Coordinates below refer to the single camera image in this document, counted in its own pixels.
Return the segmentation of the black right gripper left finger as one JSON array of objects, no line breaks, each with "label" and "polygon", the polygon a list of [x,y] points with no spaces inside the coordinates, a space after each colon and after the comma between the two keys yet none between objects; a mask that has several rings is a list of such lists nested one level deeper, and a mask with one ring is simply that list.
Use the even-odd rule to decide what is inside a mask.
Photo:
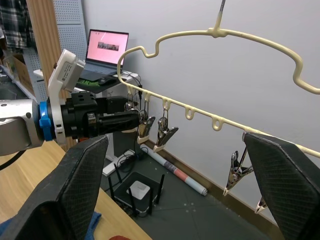
[{"label": "black right gripper left finger", "polygon": [[97,203],[107,135],[71,147],[32,191],[2,240],[83,240]]}]

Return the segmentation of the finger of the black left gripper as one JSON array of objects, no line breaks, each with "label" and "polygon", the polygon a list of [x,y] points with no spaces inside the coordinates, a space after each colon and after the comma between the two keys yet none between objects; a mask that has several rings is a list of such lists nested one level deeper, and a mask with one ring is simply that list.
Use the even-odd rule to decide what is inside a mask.
[{"label": "finger of the black left gripper", "polygon": [[124,96],[110,96],[107,98],[106,113],[114,114],[125,111],[125,104],[128,99]]},{"label": "finger of the black left gripper", "polygon": [[132,130],[139,126],[139,114],[136,110],[116,112],[114,114],[95,114],[95,119],[88,117],[88,134],[109,134]]}]

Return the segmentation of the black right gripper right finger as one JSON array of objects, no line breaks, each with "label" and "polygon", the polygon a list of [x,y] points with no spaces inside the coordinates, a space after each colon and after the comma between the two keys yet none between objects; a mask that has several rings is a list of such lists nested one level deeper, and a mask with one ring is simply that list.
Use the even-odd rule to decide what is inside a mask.
[{"label": "black right gripper right finger", "polygon": [[295,144],[243,134],[261,195],[286,240],[320,238],[320,169]]}]

